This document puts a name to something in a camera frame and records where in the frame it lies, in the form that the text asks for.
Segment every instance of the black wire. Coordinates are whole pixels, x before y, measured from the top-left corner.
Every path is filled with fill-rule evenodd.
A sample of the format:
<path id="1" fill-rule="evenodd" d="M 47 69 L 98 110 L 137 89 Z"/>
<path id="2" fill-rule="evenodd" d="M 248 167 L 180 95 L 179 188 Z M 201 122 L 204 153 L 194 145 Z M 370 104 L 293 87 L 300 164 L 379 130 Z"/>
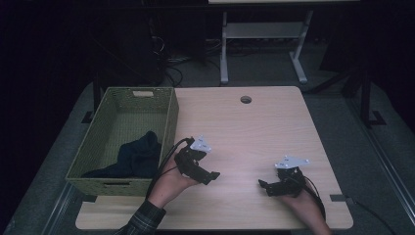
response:
<path id="1" fill-rule="evenodd" d="M 315 187 L 314 183 L 311 181 L 311 179 L 309 179 L 307 176 L 304 177 L 306 180 L 308 180 L 308 182 L 311 183 L 311 185 L 314 188 L 315 193 L 317 194 L 317 196 L 320 198 L 320 194 L 318 193 L 317 187 Z"/>
<path id="2" fill-rule="evenodd" d="M 109 54 L 114 59 L 116 59 L 117 61 L 119 61 L 122 65 L 124 65 L 126 68 L 128 68 L 130 71 L 132 71 L 134 74 L 138 75 L 140 78 L 143 78 L 143 79 L 147 80 L 148 82 L 150 82 L 150 84 L 153 84 L 154 82 L 152 80 L 148 79 L 146 76 L 144 76 L 143 74 L 141 74 L 140 72 L 138 72 L 137 70 L 135 70 L 134 68 L 132 68 L 127 62 L 125 62 L 120 57 L 118 57 L 116 54 L 114 54 L 112 51 L 110 51 L 107 47 L 105 47 L 101 42 L 99 42 L 95 38 L 94 33 L 91 30 L 91 27 L 94 26 L 99 19 L 100 18 L 95 19 L 95 21 L 88 27 L 89 35 L 90 35 L 91 39 L 95 42 L 95 44 L 97 44 L 107 54 Z"/>
<path id="3" fill-rule="evenodd" d="M 320 209 L 321 211 L 321 215 L 323 215 L 324 220 L 326 220 L 326 209 L 324 208 L 324 204 L 321 201 L 321 198 L 319 196 L 317 196 L 316 193 L 314 193 L 310 188 L 308 188 L 305 184 L 301 184 L 299 183 L 297 180 L 295 180 L 294 178 L 287 176 L 288 179 L 291 179 L 292 181 L 294 181 L 295 183 L 297 183 L 299 186 L 301 186 L 301 188 L 303 190 L 305 190 L 309 195 L 311 195 L 311 197 L 314 198 L 315 203 L 317 204 L 317 207 Z"/>
<path id="4" fill-rule="evenodd" d="M 191 139 L 184 138 L 184 139 L 180 140 L 179 142 L 177 142 L 177 144 L 175 144 L 173 147 L 171 147 L 170 151 L 168 151 L 167 155 L 164 157 L 164 159 L 162 160 L 162 162 L 161 162 L 161 164 L 159 166 L 158 172 L 156 173 L 156 175 L 153 177 L 152 181 L 150 182 L 149 188 L 147 189 L 146 199 L 149 198 L 149 196 L 152 193 L 153 187 L 155 186 L 156 182 L 163 175 L 162 170 L 164 169 L 164 167 L 167 164 L 167 162 L 170 160 L 170 158 L 173 155 L 174 151 L 176 151 L 176 149 L 179 147 L 179 145 L 181 145 L 183 142 L 188 142 L 189 140 L 191 140 Z"/>

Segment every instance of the green basket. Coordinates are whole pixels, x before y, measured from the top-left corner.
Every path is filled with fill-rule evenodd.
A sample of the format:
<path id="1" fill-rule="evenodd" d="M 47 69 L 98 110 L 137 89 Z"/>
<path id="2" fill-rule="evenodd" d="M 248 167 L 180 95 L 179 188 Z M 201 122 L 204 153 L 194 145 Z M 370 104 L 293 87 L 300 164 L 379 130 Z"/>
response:
<path id="1" fill-rule="evenodd" d="M 119 147 L 152 130 L 160 162 L 174 145 L 179 106 L 174 88 L 109 87 L 78 149 L 67 181 L 87 195 L 145 196 L 149 178 L 82 178 L 116 163 Z"/>

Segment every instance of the wooden table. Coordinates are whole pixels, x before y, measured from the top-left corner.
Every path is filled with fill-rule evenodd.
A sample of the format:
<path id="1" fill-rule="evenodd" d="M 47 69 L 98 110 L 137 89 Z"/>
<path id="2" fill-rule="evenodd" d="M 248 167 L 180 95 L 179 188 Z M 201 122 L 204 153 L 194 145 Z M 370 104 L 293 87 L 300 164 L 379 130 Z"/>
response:
<path id="1" fill-rule="evenodd" d="M 289 155 L 309 159 L 303 174 L 316 185 L 331 228 L 347 229 L 352 218 L 307 106 L 296 87 L 176 89 L 180 107 L 175 141 L 204 135 L 212 147 L 200 161 L 220 176 L 187 189 L 168 204 L 159 229 L 297 229 L 291 211 L 258 185 L 278 181 L 274 164 Z M 241 97 L 249 96 L 249 104 Z M 143 202 L 135 197 L 98 197 L 84 202 L 79 229 L 118 229 Z"/>

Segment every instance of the sleeve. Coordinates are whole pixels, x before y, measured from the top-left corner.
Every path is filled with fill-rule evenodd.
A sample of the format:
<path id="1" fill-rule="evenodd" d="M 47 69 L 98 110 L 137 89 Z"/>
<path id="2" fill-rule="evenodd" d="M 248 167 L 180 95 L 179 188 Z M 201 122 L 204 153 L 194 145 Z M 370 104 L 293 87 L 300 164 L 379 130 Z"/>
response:
<path id="1" fill-rule="evenodd" d="M 146 200 L 132 215 L 128 223 L 120 228 L 115 235 L 154 234 L 164 215 L 164 209 L 159 209 Z"/>

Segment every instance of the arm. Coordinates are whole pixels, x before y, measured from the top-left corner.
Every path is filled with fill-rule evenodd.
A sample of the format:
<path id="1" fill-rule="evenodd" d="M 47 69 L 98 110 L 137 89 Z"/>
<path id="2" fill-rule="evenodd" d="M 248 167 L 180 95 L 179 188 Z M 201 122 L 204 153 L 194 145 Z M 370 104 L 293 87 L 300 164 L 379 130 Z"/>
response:
<path id="1" fill-rule="evenodd" d="M 156 182 L 148 200 L 115 235 L 154 234 L 165 215 L 165 205 L 179 196 L 185 189 L 199 182 L 180 174 L 174 158 L 165 165 L 165 172 Z"/>
<path id="2" fill-rule="evenodd" d="M 321 215 L 314 199 L 305 190 L 293 198 L 291 196 L 280 196 L 279 199 L 285 203 L 294 214 L 301 220 L 315 235 L 332 234 L 329 226 Z"/>

